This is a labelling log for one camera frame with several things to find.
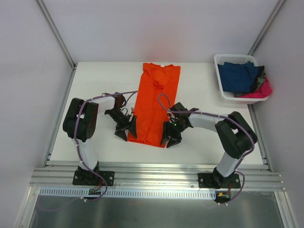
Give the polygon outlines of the aluminium mounting rail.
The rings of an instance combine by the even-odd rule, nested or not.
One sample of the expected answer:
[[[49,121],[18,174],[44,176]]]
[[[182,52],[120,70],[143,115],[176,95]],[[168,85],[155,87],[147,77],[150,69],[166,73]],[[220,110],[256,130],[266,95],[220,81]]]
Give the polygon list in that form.
[[[101,162],[102,171],[114,171],[114,187],[140,189],[198,189],[198,173],[212,172],[214,165],[205,164],[148,164]],[[30,186],[70,187],[75,161],[49,161],[43,168],[35,168]],[[286,191],[283,176],[271,172],[267,165],[241,165],[245,175],[245,191]]]

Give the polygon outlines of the blue t shirt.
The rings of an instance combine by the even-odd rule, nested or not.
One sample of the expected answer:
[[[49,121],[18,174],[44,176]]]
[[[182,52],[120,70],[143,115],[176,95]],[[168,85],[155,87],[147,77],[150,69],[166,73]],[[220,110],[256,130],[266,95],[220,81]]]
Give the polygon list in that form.
[[[248,64],[234,64],[225,62],[218,64],[218,72],[224,92],[230,93],[249,93],[251,78],[248,73]]]

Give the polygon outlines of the white plastic laundry basket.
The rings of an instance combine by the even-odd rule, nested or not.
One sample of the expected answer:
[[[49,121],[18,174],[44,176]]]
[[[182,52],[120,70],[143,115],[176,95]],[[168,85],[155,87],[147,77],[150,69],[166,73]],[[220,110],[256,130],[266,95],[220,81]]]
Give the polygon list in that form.
[[[250,55],[216,54],[214,64],[221,98],[225,102],[252,105],[272,94],[263,65]]]

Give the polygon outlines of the pink t shirt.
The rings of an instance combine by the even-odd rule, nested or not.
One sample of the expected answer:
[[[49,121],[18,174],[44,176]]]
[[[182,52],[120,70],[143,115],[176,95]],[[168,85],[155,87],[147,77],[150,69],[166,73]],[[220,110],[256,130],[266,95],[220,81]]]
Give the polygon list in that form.
[[[266,78],[265,82],[255,92],[244,94],[240,98],[262,99],[268,97],[271,93],[272,88]]]

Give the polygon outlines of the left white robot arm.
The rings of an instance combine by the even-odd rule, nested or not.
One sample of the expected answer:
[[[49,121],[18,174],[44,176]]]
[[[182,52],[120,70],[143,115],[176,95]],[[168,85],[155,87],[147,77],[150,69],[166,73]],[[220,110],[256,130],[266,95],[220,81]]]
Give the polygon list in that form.
[[[97,116],[105,114],[116,123],[114,134],[122,140],[127,140],[127,133],[137,137],[135,115],[123,113],[128,99],[126,93],[104,93],[100,96],[83,100],[73,98],[63,122],[63,131],[72,139],[79,158],[78,167],[74,173],[73,185],[113,186],[114,171],[101,171],[99,161],[93,152],[91,138],[96,129]]]

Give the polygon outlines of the dark grey t shirt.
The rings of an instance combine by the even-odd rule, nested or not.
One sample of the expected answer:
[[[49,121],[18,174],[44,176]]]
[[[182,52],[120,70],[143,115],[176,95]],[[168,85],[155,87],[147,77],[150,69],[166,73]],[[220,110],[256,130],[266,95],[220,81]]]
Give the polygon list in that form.
[[[252,62],[247,62],[248,73],[251,78],[250,93],[256,92],[266,81],[265,66],[255,66]]]

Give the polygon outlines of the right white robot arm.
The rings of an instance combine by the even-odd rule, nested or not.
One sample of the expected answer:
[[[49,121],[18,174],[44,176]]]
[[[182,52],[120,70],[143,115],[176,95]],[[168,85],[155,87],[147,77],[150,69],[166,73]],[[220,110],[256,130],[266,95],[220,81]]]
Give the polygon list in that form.
[[[237,168],[247,152],[254,150],[257,135],[236,111],[228,115],[208,114],[198,108],[188,110],[180,102],[168,113],[169,120],[163,123],[160,144],[170,148],[182,141],[182,132],[187,128],[203,128],[218,134],[224,154],[211,173],[200,173],[199,184],[207,188],[228,188],[237,176]]]

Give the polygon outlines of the orange t shirt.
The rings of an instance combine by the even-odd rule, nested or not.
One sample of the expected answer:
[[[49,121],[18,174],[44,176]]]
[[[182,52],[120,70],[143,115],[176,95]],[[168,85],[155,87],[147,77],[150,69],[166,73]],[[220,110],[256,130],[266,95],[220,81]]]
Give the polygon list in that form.
[[[168,121],[167,111],[158,101],[159,94],[166,94],[171,103],[175,102],[180,79],[180,66],[160,66],[143,63],[138,94],[134,107],[136,133],[128,133],[127,141],[164,148],[161,144],[163,123]]]

